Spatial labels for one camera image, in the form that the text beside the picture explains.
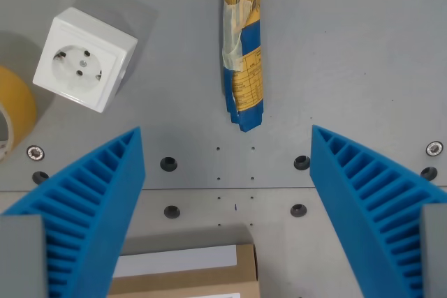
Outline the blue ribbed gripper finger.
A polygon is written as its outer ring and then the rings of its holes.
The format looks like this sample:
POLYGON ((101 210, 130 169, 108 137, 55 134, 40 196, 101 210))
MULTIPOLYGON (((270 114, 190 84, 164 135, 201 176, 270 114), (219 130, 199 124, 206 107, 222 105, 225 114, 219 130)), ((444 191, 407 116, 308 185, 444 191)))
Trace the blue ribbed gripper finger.
POLYGON ((43 219, 49 297, 106 297, 145 181, 136 127, 71 163, 5 210, 43 219))
POLYGON ((317 125, 309 173, 363 296, 423 297, 420 213, 446 192, 317 125))

